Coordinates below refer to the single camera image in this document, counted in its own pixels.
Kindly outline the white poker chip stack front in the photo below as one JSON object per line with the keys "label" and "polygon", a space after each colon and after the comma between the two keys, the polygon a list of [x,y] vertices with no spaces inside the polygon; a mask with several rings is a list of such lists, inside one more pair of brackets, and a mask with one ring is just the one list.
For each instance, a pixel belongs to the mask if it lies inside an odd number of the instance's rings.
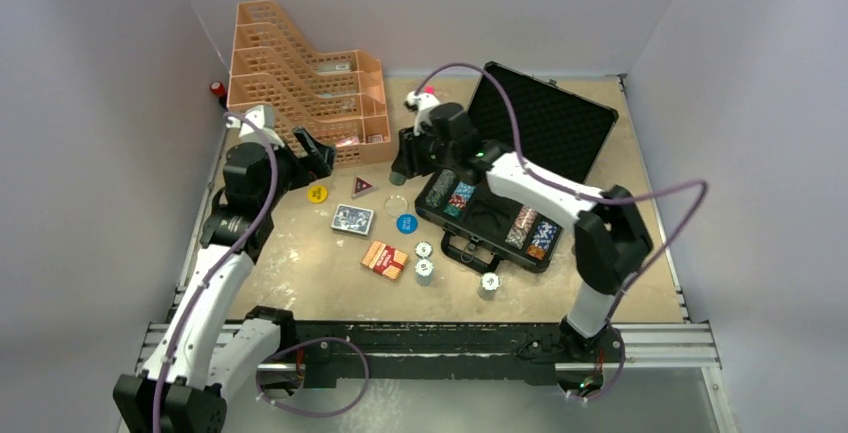
{"label": "white poker chip stack front", "polygon": [[493,272],[484,273],[480,276],[477,289],[478,297],[484,301],[493,300],[501,286],[500,278]]}

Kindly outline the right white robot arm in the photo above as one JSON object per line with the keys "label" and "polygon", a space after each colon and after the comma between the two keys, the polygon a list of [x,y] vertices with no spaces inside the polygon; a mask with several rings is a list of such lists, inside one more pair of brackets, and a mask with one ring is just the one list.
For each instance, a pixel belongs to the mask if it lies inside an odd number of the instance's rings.
{"label": "right white robot arm", "polygon": [[399,132],[393,183],[448,170],[469,185],[483,184],[560,227],[571,227],[581,285],[560,324],[561,345],[576,360],[596,352],[625,281],[654,247],[633,196],[620,186],[603,191],[536,168],[518,148],[483,139],[458,103],[420,94],[404,105],[415,118]]}

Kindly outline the black poker chip case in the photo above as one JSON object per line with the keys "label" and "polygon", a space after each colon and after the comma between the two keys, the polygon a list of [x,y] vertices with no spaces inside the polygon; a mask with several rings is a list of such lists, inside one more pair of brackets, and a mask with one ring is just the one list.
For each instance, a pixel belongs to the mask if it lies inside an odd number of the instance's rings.
{"label": "black poker chip case", "polygon": [[[583,183],[589,176],[613,127],[618,113],[604,106],[528,74],[491,61],[484,67],[503,87],[516,113],[522,149],[527,161],[568,180]],[[492,272],[501,261],[510,261],[531,272],[544,272],[562,236],[560,226],[553,245],[543,260],[526,254],[533,231],[541,220],[538,214],[521,249],[505,243],[505,238],[523,205],[493,194],[486,185],[475,192],[459,218],[443,212],[460,179],[456,176],[437,208],[425,204],[425,196],[442,170],[436,170],[415,200],[418,216],[439,226],[443,232],[442,251],[449,258],[478,272]]]}

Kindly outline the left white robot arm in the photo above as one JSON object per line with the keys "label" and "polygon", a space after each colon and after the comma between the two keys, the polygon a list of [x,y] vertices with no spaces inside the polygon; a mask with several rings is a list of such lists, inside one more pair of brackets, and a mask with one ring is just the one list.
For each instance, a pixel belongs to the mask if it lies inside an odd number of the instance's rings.
{"label": "left white robot arm", "polygon": [[304,156],[271,133],[242,137],[225,155],[223,185],[201,229],[195,271],[153,354],[122,375],[113,399],[131,432],[219,432],[229,402],[259,362],[297,352],[291,313],[263,309],[226,345],[218,344],[236,294],[256,266],[283,194],[330,176],[336,149],[298,127]]}

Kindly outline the white poker chip stack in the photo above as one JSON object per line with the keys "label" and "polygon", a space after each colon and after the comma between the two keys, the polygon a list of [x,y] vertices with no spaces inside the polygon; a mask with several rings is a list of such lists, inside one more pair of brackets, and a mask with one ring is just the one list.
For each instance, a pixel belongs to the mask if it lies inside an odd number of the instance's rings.
{"label": "white poker chip stack", "polygon": [[493,272],[484,273],[480,276],[477,289],[478,297],[484,301],[493,300],[501,286],[500,278]]}
{"label": "white poker chip stack", "polygon": [[415,279],[420,286],[429,286],[434,278],[435,267],[428,258],[420,258],[415,264]]}

